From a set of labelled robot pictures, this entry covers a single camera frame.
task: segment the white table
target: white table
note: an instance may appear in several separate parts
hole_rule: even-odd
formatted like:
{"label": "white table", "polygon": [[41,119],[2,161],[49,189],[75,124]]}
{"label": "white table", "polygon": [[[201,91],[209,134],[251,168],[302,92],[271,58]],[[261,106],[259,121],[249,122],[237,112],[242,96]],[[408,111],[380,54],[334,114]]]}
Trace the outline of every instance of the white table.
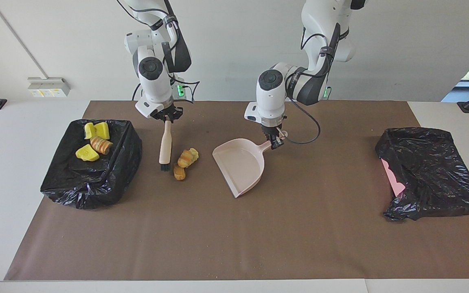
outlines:
{"label": "white table", "polygon": [[[0,111],[0,292],[469,292],[469,280],[2,282],[41,202],[39,186],[52,155],[69,122],[80,119],[87,105],[87,101],[9,101]],[[452,133],[469,169],[469,115],[451,103],[410,102],[410,106],[421,126]]]}

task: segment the brown mat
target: brown mat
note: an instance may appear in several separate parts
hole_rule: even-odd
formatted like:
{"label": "brown mat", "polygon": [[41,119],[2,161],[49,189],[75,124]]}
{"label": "brown mat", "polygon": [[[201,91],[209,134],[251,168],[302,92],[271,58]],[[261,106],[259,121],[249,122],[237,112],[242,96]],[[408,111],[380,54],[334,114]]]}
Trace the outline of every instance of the brown mat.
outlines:
{"label": "brown mat", "polygon": [[[183,106],[173,157],[190,147],[201,157],[177,182],[158,165],[161,122],[133,102],[91,102],[84,118],[134,123],[145,149],[136,178],[106,210],[44,199],[5,280],[469,278],[469,216],[381,214],[392,193],[374,146],[385,128],[419,125],[406,102],[309,107],[322,137],[266,152],[262,180],[238,199],[211,153],[233,138],[264,142],[243,118],[246,103]],[[292,105],[287,114],[291,139],[314,135],[304,114]]]}

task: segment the yellow food piece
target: yellow food piece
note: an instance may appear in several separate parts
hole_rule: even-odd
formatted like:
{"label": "yellow food piece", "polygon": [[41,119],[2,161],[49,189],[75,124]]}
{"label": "yellow food piece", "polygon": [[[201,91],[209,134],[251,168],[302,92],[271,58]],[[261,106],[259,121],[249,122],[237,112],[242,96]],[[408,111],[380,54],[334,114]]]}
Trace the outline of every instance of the yellow food piece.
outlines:
{"label": "yellow food piece", "polygon": [[186,171],[184,170],[184,168],[182,168],[179,165],[175,164],[173,166],[173,176],[175,176],[176,180],[182,181],[186,178]]}
{"label": "yellow food piece", "polygon": [[93,126],[93,123],[90,122],[84,125],[84,135],[84,139],[91,139],[97,135],[97,129]]}
{"label": "yellow food piece", "polygon": [[110,139],[110,130],[108,128],[108,123],[101,122],[99,124],[95,124],[95,128],[97,130],[98,137],[101,137],[104,139]]}
{"label": "yellow food piece", "polygon": [[92,149],[92,146],[87,144],[84,145],[82,148],[78,149],[75,152],[75,156],[80,158],[82,161],[97,161],[99,159],[99,154]]}
{"label": "yellow food piece", "polygon": [[108,155],[110,152],[110,148],[112,147],[113,143],[110,141],[107,141],[106,139],[102,139],[98,136],[94,136],[90,139],[90,144],[92,145],[92,148],[96,150],[97,152],[103,154],[103,155]]}
{"label": "yellow food piece", "polygon": [[182,168],[187,168],[192,165],[199,158],[199,152],[191,148],[190,150],[184,150],[178,158],[177,164]]}

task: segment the black garbage bag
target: black garbage bag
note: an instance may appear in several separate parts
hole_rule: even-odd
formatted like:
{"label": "black garbage bag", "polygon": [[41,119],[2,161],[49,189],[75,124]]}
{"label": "black garbage bag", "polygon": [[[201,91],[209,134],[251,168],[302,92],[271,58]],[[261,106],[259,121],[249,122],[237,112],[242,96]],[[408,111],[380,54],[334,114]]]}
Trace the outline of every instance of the black garbage bag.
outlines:
{"label": "black garbage bag", "polygon": [[[84,139],[84,125],[106,122],[110,141],[108,155],[95,162],[78,159],[75,152],[90,141]],[[119,202],[134,178],[142,158],[142,141],[126,120],[87,120],[70,123],[55,152],[41,185],[41,192],[53,202],[88,210]]]}
{"label": "black garbage bag", "polygon": [[469,171],[450,132],[390,128],[376,145],[405,190],[384,215],[392,220],[469,215]]}

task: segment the pink dustpan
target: pink dustpan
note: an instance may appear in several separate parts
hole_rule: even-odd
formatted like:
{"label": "pink dustpan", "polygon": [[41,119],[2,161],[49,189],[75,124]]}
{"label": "pink dustpan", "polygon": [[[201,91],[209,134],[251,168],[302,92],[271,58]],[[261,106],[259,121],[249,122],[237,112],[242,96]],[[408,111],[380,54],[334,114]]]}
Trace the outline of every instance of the pink dustpan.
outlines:
{"label": "pink dustpan", "polygon": [[263,152],[270,147],[270,141],[255,145],[248,139],[238,138],[215,148],[213,157],[235,198],[260,181],[265,167]]}

